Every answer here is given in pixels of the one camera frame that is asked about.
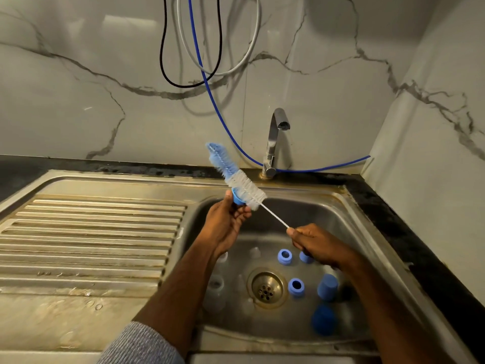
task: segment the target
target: chrome faucet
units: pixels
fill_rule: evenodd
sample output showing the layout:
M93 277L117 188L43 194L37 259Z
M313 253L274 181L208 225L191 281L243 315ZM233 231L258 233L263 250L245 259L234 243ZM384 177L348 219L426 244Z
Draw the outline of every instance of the chrome faucet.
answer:
M273 161L275 160L276 141L278 140L278 133L280 130L289 130L289 121L288 117L286 117L285 110L278 108L275 109L271 118L268 146L266 147L266 154L263 159L263 170L260 174L260 177L263 179L270 179L276 175Z

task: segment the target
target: brush handle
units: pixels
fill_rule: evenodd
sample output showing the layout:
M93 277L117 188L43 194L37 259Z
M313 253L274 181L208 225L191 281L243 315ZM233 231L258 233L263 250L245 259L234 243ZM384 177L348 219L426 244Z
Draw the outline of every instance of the brush handle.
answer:
M267 210L270 214L272 214L273 216L275 216L275 218L281 222L283 225L285 225L285 227L287 229L289 229L289 226L281 219L279 218L276 214L274 214L272 211L270 211L270 209L268 207L266 207L263 203L260 203L261 207L263 207L265 210Z

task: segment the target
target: granite countertop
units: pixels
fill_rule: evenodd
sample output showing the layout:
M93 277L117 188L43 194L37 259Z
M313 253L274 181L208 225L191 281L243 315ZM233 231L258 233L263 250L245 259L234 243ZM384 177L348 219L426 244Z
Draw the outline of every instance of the granite countertop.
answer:
M22 189L45 172L71 170L136 174L162 177L221 178L212 167L156 165L93 160L69 160L0 155L0 201ZM249 170L248 175L256 175ZM360 175L329 173L278 174L286 183L344 185L440 309L479 362L485 362L482 337L470 327L485 327L485 307L440 262L396 213L372 190Z

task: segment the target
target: ribbed cuff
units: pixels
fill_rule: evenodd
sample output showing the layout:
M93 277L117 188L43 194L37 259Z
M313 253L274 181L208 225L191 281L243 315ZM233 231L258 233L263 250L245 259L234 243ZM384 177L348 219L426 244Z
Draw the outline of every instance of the ribbed cuff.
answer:
M183 364L179 352L157 331L130 322L101 354L98 364Z

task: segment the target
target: blue bottle cap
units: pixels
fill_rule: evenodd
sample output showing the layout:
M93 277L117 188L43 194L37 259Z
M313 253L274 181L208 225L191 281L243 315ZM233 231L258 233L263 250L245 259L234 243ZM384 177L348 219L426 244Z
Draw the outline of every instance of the blue bottle cap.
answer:
M330 307L320 305L311 316L312 328L322 336L330 336L336 327L336 316Z
M325 274L318 284L317 294L324 301L332 301L335 299L338 289L338 280L334 275Z
M236 203L238 206L244 206L246 203L239 199L239 197L236 194L236 190L234 188L232 188L231 190L232 190L232 198L233 198L232 201Z
M305 294L305 284L300 279L291 279L288 282L288 292L299 298Z
M290 252L288 249L282 249L278 253L278 262L280 262L282 265L289 265L292 262L292 252Z
M304 263L312 263L314 259L310 257L309 255L306 255L303 251L300 252L300 260Z

